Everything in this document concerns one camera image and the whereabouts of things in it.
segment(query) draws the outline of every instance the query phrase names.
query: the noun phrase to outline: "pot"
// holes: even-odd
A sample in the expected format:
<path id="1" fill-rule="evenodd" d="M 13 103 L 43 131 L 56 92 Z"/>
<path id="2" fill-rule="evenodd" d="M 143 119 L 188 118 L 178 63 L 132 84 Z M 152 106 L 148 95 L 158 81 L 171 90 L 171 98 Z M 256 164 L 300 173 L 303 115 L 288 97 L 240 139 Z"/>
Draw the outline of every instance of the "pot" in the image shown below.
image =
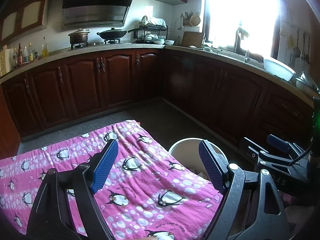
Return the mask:
<path id="1" fill-rule="evenodd" d="M 78 29 L 77 31 L 70 33 L 70 44 L 80 44 L 88 42 L 89 29 Z"/>
<path id="2" fill-rule="evenodd" d="M 113 40 L 119 40 L 123 36 L 125 36 L 127 33 L 133 32 L 134 30 L 130 31 L 124 31 L 120 29 L 111 28 L 111 30 L 104 31 L 102 33 L 97 33 L 101 38 L 103 38 L 106 41 L 113 41 Z"/>

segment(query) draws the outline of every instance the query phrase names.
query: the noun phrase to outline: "white bowl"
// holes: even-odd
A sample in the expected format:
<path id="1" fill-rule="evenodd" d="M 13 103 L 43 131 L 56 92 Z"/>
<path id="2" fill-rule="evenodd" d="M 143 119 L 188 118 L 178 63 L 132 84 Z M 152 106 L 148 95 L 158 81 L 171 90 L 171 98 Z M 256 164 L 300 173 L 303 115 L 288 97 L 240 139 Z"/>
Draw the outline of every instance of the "white bowl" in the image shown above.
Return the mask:
<path id="1" fill-rule="evenodd" d="M 292 76 L 295 75 L 295 71 L 292 68 L 289 68 L 287 65 L 274 58 L 264 57 L 263 64 L 264 69 L 270 74 L 282 78 L 286 81 L 289 81 Z"/>
<path id="2" fill-rule="evenodd" d="M 154 44 L 163 45 L 164 41 L 153 41 Z"/>
<path id="3" fill-rule="evenodd" d="M 165 41 L 164 41 L 164 44 L 165 44 L 165 45 L 173 45 L 173 44 L 174 44 L 174 41 L 165 40 Z"/>

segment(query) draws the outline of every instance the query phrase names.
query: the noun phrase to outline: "cloth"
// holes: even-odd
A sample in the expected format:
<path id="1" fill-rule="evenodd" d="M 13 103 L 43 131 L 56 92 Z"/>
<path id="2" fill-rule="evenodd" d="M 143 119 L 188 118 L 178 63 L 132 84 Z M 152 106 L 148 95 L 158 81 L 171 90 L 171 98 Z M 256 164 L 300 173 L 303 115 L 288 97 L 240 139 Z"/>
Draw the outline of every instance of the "cloth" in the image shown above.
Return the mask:
<path id="1" fill-rule="evenodd" d="M 72 170 L 89 161 L 110 139 L 118 141 L 118 156 L 103 189 L 94 196 L 115 238 L 199 239 L 222 195 L 132 120 L 0 160 L 0 205 L 12 225 L 26 233 L 33 201 L 48 169 Z M 72 190 L 68 198 L 76 229 L 85 235 Z"/>

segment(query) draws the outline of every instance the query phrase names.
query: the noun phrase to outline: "pot lid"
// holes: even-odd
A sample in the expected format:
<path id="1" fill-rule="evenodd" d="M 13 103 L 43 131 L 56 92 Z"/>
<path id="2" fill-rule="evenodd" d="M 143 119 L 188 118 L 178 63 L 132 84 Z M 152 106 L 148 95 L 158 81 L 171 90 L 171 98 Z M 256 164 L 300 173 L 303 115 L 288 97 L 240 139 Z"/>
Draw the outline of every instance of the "pot lid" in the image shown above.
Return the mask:
<path id="1" fill-rule="evenodd" d="M 68 36 L 80 34 L 80 33 L 90 33 L 89 29 L 78 29 L 77 31 L 70 33 Z"/>

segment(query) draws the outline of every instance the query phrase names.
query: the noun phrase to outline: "gray floor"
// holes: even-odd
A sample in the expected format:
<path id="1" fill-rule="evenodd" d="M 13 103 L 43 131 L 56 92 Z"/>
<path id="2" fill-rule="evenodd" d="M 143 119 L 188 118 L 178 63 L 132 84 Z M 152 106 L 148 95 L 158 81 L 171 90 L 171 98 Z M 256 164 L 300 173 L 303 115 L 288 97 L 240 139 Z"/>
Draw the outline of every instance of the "gray floor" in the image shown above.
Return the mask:
<path id="1" fill-rule="evenodd" d="M 207 139 L 221 148 L 229 162 L 236 163 L 245 170 L 252 169 L 252 165 L 237 152 L 161 100 L 108 114 L 24 141 L 20 146 L 19 152 L 25 153 L 124 120 L 140 122 L 141 126 L 166 150 L 169 150 L 172 144 L 184 138 Z"/>

